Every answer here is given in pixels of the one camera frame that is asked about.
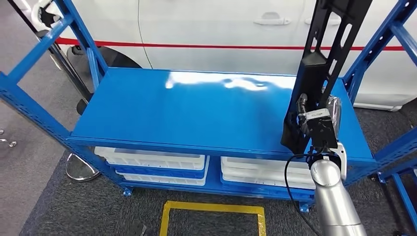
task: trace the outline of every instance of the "yellow tape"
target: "yellow tape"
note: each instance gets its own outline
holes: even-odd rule
[[[217,212],[257,214],[259,236],[267,235],[267,229],[266,229],[266,224],[265,224],[265,212],[262,206],[241,206],[241,205],[187,203],[187,202],[167,201],[162,211],[161,230],[159,231],[159,236],[166,236],[168,233],[169,212],[171,209],[204,210],[204,211],[217,211]]]

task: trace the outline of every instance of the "white car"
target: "white car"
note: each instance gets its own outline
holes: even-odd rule
[[[297,73],[315,4],[315,0],[73,2],[97,46],[111,48],[142,68],[279,74]],[[341,75],[396,3],[373,1]],[[32,9],[38,30],[50,29],[40,12],[55,19],[61,15],[50,0],[40,0]],[[331,16],[322,43],[324,53],[339,24],[340,18]],[[406,28],[416,24],[417,16],[412,15]],[[408,30],[417,38],[417,28]],[[68,51],[77,40],[67,28],[57,43]],[[366,72],[355,105],[398,110],[417,97],[416,78],[417,68],[393,39]]]

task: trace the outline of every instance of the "blue shelf top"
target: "blue shelf top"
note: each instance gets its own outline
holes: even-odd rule
[[[295,79],[110,67],[69,139],[89,146],[286,159],[291,152],[280,140]],[[333,94],[342,100],[339,140],[349,160],[373,162],[342,80]]]

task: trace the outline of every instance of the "white plastic tray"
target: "white plastic tray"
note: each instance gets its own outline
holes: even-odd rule
[[[112,147],[96,147],[96,155],[104,157],[112,165],[128,165],[184,170],[202,170],[204,155],[142,151]]]
[[[286,161],[222,157],[221,169],[226,181],[285,186]],[[315,189],[307,163],[291,162],[287,169],[290,187]]]
[[[165,176],[149,176],[149,175],[137,175],[120,173],[117,174],[124,176],[129,181],[140,181],[140,182],[156,182],[156,183],[169,183],[169,184],[186,184],[186,185],[198,185],[203,186],[206,184],[207,170],[209,169],[210,156],[207,156],[206,168],[204,170],[204,177],[202,179],[195,178],[179,178],[179,177],[165,177]]]

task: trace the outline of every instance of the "robotic arm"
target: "robotic arm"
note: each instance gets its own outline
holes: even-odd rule
[[[342,183],[346,179],[347,156],[343,144],[337,140],[341,103],[330,92],[371,2],[372,0],[316,1],[296,83],[284,119],[282,145],[294,154],[302,154],[309,140],[312,141],[307,163],[316,184],[315,201],[325,236],[366,235],[349,193]],[[320,47],[332,12],[342,20],[326,57]],[[346,30],[348,25],[351,26],[350,30]]]

